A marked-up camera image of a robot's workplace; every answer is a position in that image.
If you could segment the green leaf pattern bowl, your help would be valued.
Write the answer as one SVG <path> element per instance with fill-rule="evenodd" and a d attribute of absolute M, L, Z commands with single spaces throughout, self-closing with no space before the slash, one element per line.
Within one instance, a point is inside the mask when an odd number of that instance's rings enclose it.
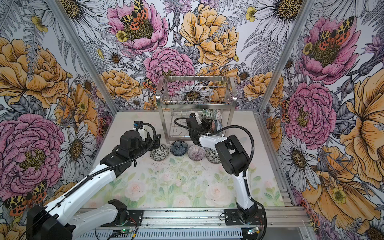
<path fill-rule="evenodd" d="M 214 111 L 211 109 L 202 109 L 201 117 L 205 119 L 214 119 Z"/>

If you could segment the dark blue-grey bowl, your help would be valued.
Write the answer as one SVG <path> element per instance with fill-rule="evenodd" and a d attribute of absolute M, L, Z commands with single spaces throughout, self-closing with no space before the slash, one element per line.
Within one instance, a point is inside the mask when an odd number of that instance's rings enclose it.
<path fill-rule="evenodd" d="M 185 155 L 189 150 L 189 146 L 185 141 L 175 141 L 170 145 L 170 152 L 176 157 Z"/>

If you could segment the blue floral bowl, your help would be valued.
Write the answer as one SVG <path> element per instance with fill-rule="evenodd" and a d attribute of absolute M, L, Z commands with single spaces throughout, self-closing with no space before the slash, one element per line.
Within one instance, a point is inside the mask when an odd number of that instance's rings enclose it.
<path fill-rule="evenodd" d="M 213 120 L 212 122 L 212 133 L 216 133 L 217 131 L 223 128 L 223 124 L 221 120 Z"/>

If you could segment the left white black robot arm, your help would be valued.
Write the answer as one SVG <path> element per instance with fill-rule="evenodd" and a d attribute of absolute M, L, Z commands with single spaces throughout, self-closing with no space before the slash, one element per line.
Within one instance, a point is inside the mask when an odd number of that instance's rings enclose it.
<path fill-rule="evenodd" d="M 99 190 L 113 182 L 125 170 L 137 165 L 148 151 L 158 148 L 161 136 L 155 128 L 142 121 L 126 131 L 110 154 L 83 180 L 45 207 L 35 206 L 27 215 L 25 236 L 28 240 L 74 240 L 80 235 L 105 224 L 123 226 L 132 223 L 128 208 L 119 200 L 77 215 L 78 210 Z"/>

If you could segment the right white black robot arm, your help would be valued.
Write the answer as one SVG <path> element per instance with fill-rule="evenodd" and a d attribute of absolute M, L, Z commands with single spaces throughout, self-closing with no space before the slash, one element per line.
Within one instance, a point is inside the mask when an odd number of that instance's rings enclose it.
<path fill-rule="evenodd" d="M 174 120 L 174 123 L 189 131 L 190 139 L 195 145 L 217 152 L 223 168 L 234 179 L 239 218 L 243 224 L 250 223 L 260 205 L 252 198 L 247 182 L 247 170 L 255 153 L 255 142 L 252 134 L 246 128 L 238 125 L 230 125 L 211 133 L 212 120 L 200 119 L 195 113 L 183 119 L 186 122 L 185 126 L 178 124 L 177 120 Z M 249 136 L 251 141 L 250 155 L 247 154 L 235 135 L 219 136 L 219 133 L 229 129 L 240 129 Z"/>

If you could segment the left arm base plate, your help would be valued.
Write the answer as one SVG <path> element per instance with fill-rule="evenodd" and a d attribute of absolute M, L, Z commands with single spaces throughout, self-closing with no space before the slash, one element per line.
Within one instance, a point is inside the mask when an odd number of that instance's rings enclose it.
<path fill-rule="evenodd" d="M 120 210 L 116 218 L 102 227 L 139 227 L 142 225 L 143 210 Z"/>

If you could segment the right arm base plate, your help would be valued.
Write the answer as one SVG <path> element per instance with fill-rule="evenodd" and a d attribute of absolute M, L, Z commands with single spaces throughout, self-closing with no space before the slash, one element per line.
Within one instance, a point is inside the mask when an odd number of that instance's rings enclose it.
<path fill-rule="evenodd" d="M 266 213 L 261 209 L 258 210 L 254 217 L 251 217 L 247 220 L 246 223 L 243 223 L 240 219 L 237 209 L 224 209 L 224 221 L 226 226 L 240 226 L 240 225 L 249 225 L 249 226 L 261 226 L 266 224 Z"/>

